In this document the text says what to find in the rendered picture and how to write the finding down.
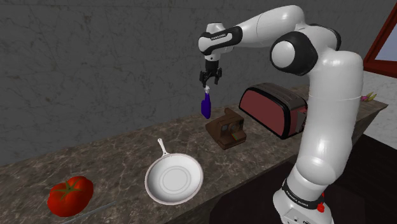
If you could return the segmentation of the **dark robot stand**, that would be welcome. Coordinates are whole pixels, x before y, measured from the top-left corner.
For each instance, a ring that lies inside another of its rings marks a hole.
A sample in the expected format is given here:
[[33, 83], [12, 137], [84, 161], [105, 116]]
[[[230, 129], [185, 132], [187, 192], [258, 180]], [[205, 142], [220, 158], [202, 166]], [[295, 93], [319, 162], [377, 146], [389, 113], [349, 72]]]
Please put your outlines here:
[[[223, 196], [210, 224], [281, 224], [272, 196], [292, 161]], [[397, 224], [397, 150], [362, 135], [344, 173], [325, 191], [335, 224]]]

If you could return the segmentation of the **red tomato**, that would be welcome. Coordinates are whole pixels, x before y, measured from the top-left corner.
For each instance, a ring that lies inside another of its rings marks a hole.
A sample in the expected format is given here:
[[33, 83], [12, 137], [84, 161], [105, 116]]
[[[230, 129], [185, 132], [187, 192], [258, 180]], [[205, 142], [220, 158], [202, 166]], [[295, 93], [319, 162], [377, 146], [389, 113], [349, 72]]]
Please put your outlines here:
[[87, 207], [93, 194], [94, 184], [84, 176], [75, 176], [50, 190], [47, 206], [59, 217], [74, 216]]

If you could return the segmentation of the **blue bottle with white cap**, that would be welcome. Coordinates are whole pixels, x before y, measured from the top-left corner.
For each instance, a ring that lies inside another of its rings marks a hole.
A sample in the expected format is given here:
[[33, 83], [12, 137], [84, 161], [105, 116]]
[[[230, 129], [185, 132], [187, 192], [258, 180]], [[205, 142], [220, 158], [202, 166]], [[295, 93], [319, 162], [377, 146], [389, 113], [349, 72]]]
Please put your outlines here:
[[211, 98], [209, 91], [210, 88], [206, 85], [204, 88], [204, 99], [201, 102], [201, 113], [206, 119], [210, 119], [211, 117]]

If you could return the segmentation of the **red framed window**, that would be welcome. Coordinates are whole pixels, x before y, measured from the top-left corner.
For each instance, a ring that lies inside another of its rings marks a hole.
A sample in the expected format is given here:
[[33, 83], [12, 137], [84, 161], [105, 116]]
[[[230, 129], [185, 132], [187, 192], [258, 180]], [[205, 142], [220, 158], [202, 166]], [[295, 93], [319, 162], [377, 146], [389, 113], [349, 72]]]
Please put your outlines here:
[[397, 2], [371, 45], [364, 70], [397, 78]]

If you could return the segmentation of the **red and black toaster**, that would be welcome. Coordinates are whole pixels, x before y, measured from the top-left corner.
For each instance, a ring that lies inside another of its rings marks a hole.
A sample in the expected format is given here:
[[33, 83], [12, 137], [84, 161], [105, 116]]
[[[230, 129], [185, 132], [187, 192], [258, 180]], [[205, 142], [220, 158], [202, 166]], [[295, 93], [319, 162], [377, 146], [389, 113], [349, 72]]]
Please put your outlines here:
[[304, 130], [307, 102], [300, 95], [273, 83], [260, 83], [247, 88], [239, 109], [280, 139]]

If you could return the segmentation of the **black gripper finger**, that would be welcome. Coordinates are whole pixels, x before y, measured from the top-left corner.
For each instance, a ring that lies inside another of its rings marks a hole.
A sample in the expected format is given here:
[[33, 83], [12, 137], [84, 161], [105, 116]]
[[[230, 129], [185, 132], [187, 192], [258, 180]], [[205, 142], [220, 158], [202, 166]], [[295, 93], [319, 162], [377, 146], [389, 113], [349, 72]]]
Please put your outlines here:
[[222, 68], [218, 67], [216, 70], [213, 71], [213, 75], [214, 75], [214, 84], [217, 85], [219, 79], [222, 77]]
[[207, 86], [207, 81], [211, 77], [211, 74], [208, 71], [201, 71], [199, 76], [199, 81], [202, 83], [202, 87], [205, 88]]

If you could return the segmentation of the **white frying pan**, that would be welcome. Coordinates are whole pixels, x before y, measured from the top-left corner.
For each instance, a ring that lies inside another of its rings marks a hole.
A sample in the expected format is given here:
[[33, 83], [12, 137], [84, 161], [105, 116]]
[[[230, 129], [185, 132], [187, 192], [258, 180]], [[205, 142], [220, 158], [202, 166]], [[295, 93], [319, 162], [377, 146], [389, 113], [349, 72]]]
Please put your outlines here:
[[175, 206], [194, 198], [204, 182], [202, 166], [184, 153], [168, 153], [162, 139], [157, 139], [162, 156], [148, 168], [144, 186], [157, 203]]

